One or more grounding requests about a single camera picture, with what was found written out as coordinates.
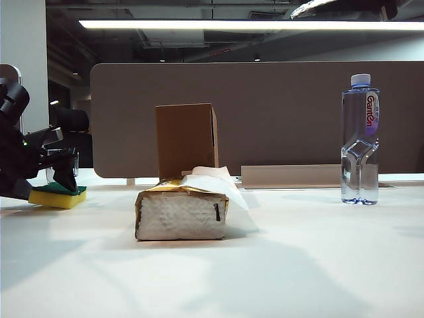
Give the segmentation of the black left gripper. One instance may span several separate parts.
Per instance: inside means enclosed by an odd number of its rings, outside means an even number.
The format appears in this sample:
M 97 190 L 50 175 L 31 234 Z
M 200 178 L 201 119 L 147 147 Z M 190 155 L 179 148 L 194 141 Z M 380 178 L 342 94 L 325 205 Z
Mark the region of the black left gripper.
M 53 179 L 72 192 L 77 191 L 74 176 L 75 148 L 44 154 L 45 130 L 22 134 L 14 127 L 1 128 L 1 197 L 28 201 L 32 191 L 29 180 L 41 168 L 52 168 Z

